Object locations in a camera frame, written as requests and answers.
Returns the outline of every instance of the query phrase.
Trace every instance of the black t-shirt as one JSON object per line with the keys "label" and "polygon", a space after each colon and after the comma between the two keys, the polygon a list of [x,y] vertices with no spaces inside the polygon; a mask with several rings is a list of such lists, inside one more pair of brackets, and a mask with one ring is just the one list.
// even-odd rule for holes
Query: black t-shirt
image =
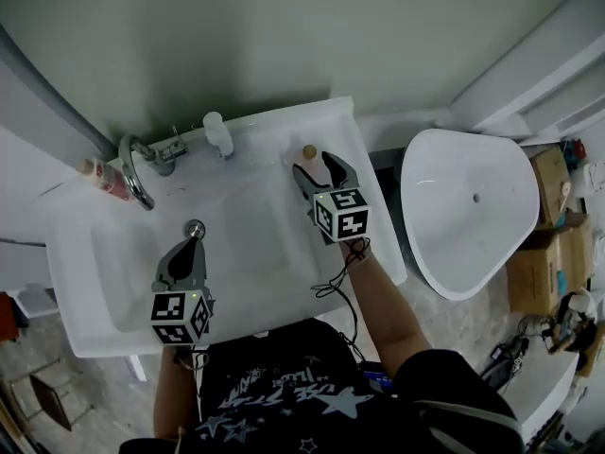
{"label": "black t-shirt", "polygon": [[[408,359],[389,393],[359,373],[336,330],[317,320],[208,353],[201,421],[181,440],[181,453],[523,452],[509,406],[451,351]],[[175,448],[135,439],[120,453]]]}

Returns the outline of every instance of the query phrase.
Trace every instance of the sink basin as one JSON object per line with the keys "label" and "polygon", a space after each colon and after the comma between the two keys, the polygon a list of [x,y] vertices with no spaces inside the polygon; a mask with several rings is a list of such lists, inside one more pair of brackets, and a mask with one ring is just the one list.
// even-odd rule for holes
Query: sink basin
{"label": "sink basin", "polygon": [[[241,137],[236,144],[244,146]],[[313,225],[301,214],[298,190],[281,162],[253,165],[245,153],[222,162],[200,139],[189,149],[178,163],[180,173],[168,179],[139,165],[141,182],[156,201],[152,211],[104,196],[88,205],[100,284],[120,331],[147,326],[150,278],[167,251],[185,239],[183,226],[191,218],[206,227],[206,286],[220,311],[239,314],[245,307],[253,318],[272,308],[275,289],[287,296],[320,279],[312,241],[299,240],[313,233]],[[255,291],[251,302],[242,299],[247,290]]]}
{"label": "sink basin", "polygon": [[422,276],[459,301],[483,288],[534,229],[540,198],[513,141],[426,130],[407,147],[401,204]]}
{"label": "sink basin", "polygon": [[[201,344],[242,336],[342,307],[310,288],[342,268],[306,215],[288,157],[301,142],[337,153],[356,170],[373,206],[372,249],[395,283],[406,279],[387,207],[350,99],[333,99],[227,122],[235,155],[216,156],[203,130],[183,136],[189,154],[160,177],[134,153],[141,183],[156,202],[144,210],[90,187],[65,183],[44,196],[46,245],[60,313],[80,357],[156,353],[149,325],[151,284],[160,259],[185,239],[190,219],[206,228],[206,286],[216,300]],[[344,289],[351,294],[351,285]]]}

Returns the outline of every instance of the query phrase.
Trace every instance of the soap dispenser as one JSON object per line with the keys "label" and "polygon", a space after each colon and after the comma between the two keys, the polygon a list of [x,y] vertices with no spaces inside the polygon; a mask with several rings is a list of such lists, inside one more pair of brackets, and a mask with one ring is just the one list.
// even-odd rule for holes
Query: soap dispenser
{"label": "soap dispenser", "polygon": [[233,139],[223,123],[223,116],[217,112],[206,114],[204,129],[210,144],[217,148],[218,156],[223,160],[229,160],[233,156]]}

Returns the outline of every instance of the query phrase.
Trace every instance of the person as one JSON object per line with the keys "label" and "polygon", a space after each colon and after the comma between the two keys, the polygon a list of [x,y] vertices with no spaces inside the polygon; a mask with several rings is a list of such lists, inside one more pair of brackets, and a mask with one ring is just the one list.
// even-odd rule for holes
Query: person
{"label": "person", "polygon": [[120,453],[523,452],[507,403],[458,353],[431,348],[368,242],[340,244],[392,391],[363,376],[347,342],[315,319],[211,345],[199,394],[165,348],[156,439]]}

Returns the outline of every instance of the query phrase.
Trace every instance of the toiletry bottle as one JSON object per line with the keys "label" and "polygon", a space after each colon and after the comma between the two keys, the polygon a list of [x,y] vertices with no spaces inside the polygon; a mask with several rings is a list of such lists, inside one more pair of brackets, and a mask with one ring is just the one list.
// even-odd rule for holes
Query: toiletry bottle
{"label": "toiletry bottle", "polygon": [[204,129],[210,144],[218,149],[218,156],[223,160],[229,160],[233,156],[233,139],[223,123],[223,116],[216,112],[206,114]]}
{"label": "toiletry bottle", "polygon": [[82,161],[79,171],[96,188],[100,188],[123,201],[132,199],[132,195],[126,188],[122,172],[98,158]]}

